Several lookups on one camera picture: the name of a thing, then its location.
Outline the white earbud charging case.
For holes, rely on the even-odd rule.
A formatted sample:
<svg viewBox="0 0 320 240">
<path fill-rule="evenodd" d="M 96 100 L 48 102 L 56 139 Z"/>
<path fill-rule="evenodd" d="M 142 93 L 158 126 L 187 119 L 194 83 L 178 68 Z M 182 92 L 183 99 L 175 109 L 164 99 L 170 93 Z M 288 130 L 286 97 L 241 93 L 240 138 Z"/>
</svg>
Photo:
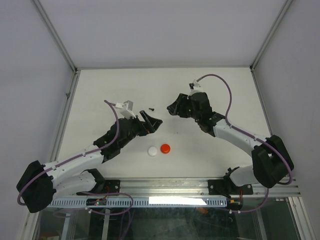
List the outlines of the white earbud charging case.
<svg viewBox="0 0 320 240">
<path fill-rule="evenodd" d="M 155 157 L 158 154 L 158 149 L 155 146 L 148 148 L 147 153 L 150 157 Z"/>
</svg>

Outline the red earbud charging case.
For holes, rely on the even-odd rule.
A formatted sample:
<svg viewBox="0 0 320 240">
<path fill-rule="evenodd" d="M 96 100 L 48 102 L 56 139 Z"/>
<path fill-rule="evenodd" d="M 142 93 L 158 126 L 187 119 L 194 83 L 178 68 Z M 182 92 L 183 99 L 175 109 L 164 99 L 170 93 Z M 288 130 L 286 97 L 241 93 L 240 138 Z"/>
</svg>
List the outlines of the red earbud charging case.
<svg viewBox="0 0 320 240">
<path fill-rule="evenodd" d="M 160 150 L 163 154 L 168 154 L 171 151 L 171 146 L 169 144 L 162 144 Z"/>
</svg>

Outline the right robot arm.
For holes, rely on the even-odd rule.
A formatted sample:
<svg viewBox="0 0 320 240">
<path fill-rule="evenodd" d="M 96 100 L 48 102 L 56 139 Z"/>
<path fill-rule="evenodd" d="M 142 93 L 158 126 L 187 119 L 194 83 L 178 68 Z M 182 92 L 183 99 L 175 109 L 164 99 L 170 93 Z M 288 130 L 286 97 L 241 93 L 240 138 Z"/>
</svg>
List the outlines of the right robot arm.
<svg viewBox="0 0 320 240">
<path fill-rule="evenodd" d="M 181 93 L 166 109 L 172 116 L 194 119 L 203 132 L 229 142 L 251 157 L 251 165 L 229 168 L 225 174 L 223 187 L 230 194 L 248 184 L 259 183 L 269 189 L 276 184 L 285 185 L 283 178 L 294 169 L 280 137 L 264 137 L 231 125 L 226 116 L 212 110 L 205 92 L 190 96 Z"/>
</svg>

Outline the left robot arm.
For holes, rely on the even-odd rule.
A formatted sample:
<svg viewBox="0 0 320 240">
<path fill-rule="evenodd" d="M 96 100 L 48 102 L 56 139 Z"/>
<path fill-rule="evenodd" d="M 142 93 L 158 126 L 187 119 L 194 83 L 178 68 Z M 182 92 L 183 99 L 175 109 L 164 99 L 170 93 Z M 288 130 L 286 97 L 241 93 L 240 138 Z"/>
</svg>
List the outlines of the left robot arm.
<svg viewBox="0 0 320 240">
<path fill-rule="evenodd" d="M 101 194 L 105 178 L 97 167 L 115 158 L 135 137 L 155 133 L 163 121 L 140 111 L 137 116 L 116 118 L 101 137 L 66 160 L 30 163 L 16 185 L 17 203 L 30 213 L 45 209 L 55 199 L 73 194 Z"/>
</svg>

